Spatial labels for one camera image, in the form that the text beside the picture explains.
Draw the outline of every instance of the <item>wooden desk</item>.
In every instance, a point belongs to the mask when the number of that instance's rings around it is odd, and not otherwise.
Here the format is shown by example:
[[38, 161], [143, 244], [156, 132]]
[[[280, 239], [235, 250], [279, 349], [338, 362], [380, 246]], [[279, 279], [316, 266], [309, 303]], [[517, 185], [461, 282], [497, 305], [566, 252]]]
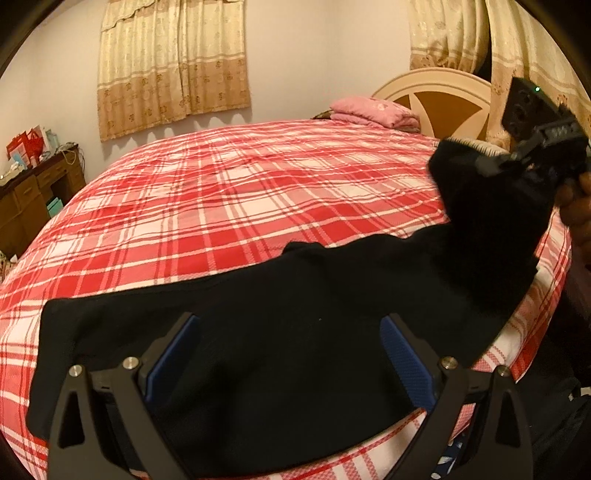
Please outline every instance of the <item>wooden desk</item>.
[[58, 153], [0, 187], [0, 250], [21, 256], [49, 221], [46, 203], [68, 203], [86, 182], [77, 148]]

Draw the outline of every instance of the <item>teal box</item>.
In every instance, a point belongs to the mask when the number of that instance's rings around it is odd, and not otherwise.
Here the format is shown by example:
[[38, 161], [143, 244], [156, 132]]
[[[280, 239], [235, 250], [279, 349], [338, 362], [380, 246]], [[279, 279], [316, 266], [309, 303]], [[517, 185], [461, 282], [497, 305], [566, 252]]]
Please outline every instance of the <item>teal box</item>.
[[59, 198], [53, 199], [49, 205], [47, 205], [47, 211], [49, 212], [49, 217], [54, 218], [55, 215], [61, 212], [64, 208], [64, 204], [61, 202]]

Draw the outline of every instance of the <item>beige floral curtain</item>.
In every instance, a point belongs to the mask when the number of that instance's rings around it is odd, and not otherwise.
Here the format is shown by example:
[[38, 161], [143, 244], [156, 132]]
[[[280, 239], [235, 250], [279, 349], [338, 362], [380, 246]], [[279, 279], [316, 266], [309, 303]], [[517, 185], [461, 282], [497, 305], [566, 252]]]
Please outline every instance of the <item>beige floral curtain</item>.
[[250, 104], [244, 0], [109, 0], [100, 39], [101, 141]]
[[410, 69], [448, 67], [474, 73], [486, 58], [485, 0], [409, 0]]
[[565, 103], [591, 134], [591, 102], [577, 74], [545, 28], [515, 0], [486, 0], [492, 39], [492, 97], [488, 140], [509, 148], [501, 118], [511, 79], [522, 76]]

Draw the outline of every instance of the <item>red plaid bedsheet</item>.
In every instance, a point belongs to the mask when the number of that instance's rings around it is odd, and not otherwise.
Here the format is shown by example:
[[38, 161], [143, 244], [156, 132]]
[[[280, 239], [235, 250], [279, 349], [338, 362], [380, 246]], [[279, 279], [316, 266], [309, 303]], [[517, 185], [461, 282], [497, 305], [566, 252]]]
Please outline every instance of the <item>red plaid bedsheet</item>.
[[[157, 141], [122, 157], [52, 219], [0, 286], [0, 430], [37, 479], [46, 444], [25, 426], [48, 299], [162, 284], [263, 262], [287, 242], [408, 236], [446, 220], [426, 171], [434, 141], [332, 121], [274, 122]], [[538, 275], [476, 365], [529, 367], [558, 302], [570, 240], [554, 214]], [[469, 409], [458, 429], [465, 426]], [[269, 480], [378, 480], [424, 414]]]

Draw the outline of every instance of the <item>cream headboard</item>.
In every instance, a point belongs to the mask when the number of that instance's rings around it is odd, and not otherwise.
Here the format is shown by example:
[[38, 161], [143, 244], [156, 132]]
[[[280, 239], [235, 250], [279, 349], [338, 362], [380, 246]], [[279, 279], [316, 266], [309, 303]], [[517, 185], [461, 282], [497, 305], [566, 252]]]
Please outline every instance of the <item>cream headboard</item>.
[[470, 73], [441, 67], [412, 70], [390, 80], [374, 98], [416, 112], [421, 133], [429, 137], [485, 138], [491, 84]]

